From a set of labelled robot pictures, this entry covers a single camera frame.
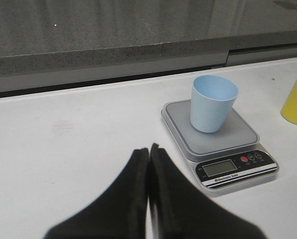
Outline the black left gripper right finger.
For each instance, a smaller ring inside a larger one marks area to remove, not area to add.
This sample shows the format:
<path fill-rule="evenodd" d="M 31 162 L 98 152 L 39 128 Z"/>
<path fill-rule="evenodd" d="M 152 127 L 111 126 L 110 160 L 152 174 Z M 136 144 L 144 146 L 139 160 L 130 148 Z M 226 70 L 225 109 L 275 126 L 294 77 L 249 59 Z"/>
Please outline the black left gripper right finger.
<path fill-rule="evenodd" d="M 152 144 L 148 180 L 153 229 L 159 239 L 264 239 L 261 229 L 219 206 Z"/>

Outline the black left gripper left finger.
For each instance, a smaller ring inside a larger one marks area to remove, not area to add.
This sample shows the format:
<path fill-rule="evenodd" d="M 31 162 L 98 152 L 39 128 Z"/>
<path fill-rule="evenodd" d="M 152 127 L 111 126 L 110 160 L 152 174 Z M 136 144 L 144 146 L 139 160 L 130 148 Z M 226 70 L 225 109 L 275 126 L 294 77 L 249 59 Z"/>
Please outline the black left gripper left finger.
<path fill-rule="evenodd" d="M 148 165 L 148 149 L 134 150 L 121 173 L 95 201 L 52 227 L 45 238 L 145 238 Z"/>

